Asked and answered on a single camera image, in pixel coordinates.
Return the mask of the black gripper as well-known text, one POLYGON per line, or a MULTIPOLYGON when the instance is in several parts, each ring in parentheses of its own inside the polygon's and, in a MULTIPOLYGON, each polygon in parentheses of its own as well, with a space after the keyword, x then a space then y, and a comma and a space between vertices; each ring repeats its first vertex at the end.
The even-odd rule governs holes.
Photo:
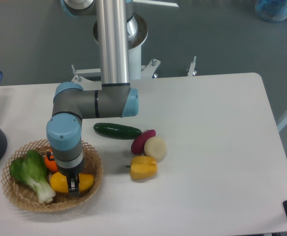
POLYGON ((49 161, 55 161, 58 171, 67 177, 68 193, 71 197, 79 197, 79 173, 84 169, 84 157, 78 157, 71 161, 61 161, 54 159, 52 152, 46 153, 49 161))

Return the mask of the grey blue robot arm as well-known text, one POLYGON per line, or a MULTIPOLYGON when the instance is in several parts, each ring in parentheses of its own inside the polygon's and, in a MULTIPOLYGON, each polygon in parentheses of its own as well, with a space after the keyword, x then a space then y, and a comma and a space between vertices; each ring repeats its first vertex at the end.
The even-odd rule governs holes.
POLYGON ((138 91, 129 82, 126 1, 97 0, 95 4, 101 89, 84 90, 74 82, 58 85, 46 126, 58 170, 73 196, 79 196, 79 174, 84 168, 82 121, 138 114, 138 91))

